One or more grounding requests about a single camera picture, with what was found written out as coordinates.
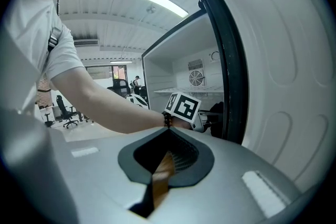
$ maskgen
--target floor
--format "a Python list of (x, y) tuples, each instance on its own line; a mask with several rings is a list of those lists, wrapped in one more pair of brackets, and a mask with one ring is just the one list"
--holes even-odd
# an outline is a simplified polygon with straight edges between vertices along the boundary
[(104, 137), (112, 137), (116, 135), (122, 135), (121, 133), (117, 133), (106, 129), (105, 127), (99, 125), (96, 122), (92, 121), (79, 121), (78, 116), (73, 116), (72, 120), (78, 120), (78, 126), (75, 124), (69, 125), (69, 129), (63, 127), (63, 124), (66, 121), (56, 122), (52, 125), (52, 128), (58, 129), (63, 132), (64, 138), (67, 142), (70, 141), (81, 141), (81, 140), (90, 140)]

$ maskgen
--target ventilation grille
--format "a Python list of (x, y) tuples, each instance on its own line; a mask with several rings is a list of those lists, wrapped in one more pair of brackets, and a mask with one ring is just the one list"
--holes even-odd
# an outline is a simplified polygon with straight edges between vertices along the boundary
[(201, 59), (195, 60), (195, 61), (191, 61), (188, 63), (188, 70), (192, 71), (195, 69), (200, 69), (203, 68), (203, 62)]
[(74, 40), (75, 47), (98, 46), (98, 39), (77, 39)]
[(190, 92), (189, 93), (191, 96), (195, 97), (195, 98), (204, 98), (204, 97), (208, 97), (208, 93), (207, 92)]
[(204, 76), (201, 72), (195, 70), (189, 75), (189, 81), (192, 86), (200, 86), (203, 82)]
[(194, 145), (174, 133), (171, 133), (169, 151), (173, 156), (176, 174), (192, 166), (197, 161), (199, 155), (199, 152)]

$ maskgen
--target shoulder strap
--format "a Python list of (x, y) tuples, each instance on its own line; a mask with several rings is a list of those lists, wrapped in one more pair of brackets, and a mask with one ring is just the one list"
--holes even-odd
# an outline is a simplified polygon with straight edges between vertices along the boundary
[(48, 52), (50, 53), (58, 44), (58, 39), (61, 35), (61, 29), (57, 27), (53, 27), (50, 37), (49, 37), (49, 42), (48, 42)]

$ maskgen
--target fan vent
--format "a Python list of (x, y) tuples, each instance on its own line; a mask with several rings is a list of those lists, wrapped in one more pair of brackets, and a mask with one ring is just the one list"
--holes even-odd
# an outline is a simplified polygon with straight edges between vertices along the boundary
[(201, 59), (194, 60), (188, 63), (188, 69), (189, 71), (195, 70), (195, 69), (200, 69), (203, 68), (203, 62)]
[(189, 75), (189, 81), (193, 86), (199, 86), (202, 84), (204, 76), (199, 71), (192, 71)]
[(189, 94), (190, 94), (190, 96), (193, 96), (195, 98), (208, 97), (208, 93), (207, 92), (190, 92)]

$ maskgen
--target refrigerator door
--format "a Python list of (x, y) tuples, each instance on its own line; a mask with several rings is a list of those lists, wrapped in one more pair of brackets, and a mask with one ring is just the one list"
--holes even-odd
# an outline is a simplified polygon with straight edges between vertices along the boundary
[[(243, 146), (306, 191), (323, 178), (335, 156), (336, 23), (329, 3), (202, 1), (218, 29), (227, 64), (228, 135), (245, 131)], [(227, 23), (239, 42), (229, 43)], [(231, 62), (235, 46), (240, 58)], [(239, 73), (231, 77), (232, 64), (234, 71), (239, 70), (237, 60), (245, 77), (238, 77)], [(246, 88), (232, 91), (233, 82), (234, 87), (239, 85), (237, 80), (244, 80), (240, 86)], [(249, 99), (235, 97), (236, 90)]]

